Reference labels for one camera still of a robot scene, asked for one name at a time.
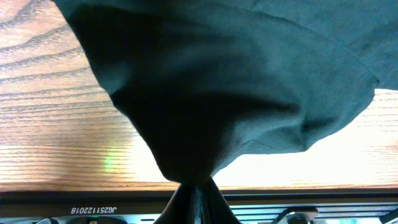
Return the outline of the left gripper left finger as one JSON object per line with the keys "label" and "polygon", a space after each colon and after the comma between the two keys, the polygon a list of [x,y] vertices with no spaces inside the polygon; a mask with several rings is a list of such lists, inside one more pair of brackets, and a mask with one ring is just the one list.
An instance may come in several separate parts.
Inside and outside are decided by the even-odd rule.
{"label": "left gripper left finger", "polygon": [[195,188],[181,184],[154,224],[194,224]]}

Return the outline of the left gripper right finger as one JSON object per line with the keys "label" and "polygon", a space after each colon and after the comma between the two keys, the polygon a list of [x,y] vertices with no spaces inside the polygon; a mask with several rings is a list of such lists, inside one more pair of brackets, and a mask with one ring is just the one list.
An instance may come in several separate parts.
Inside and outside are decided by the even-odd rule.
{"label": "left gripper right finger", "polygon": [[203,186],[204,224],[241,224],[212,178]]}

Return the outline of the black t-shirt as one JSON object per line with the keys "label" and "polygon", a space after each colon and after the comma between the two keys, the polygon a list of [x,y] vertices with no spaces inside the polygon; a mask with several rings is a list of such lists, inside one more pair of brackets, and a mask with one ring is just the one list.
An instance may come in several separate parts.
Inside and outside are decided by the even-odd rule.
{"label": "black t-shirt", "polygon": [[397,2],[57,1],[163,176],[303,152],[397,88]]}

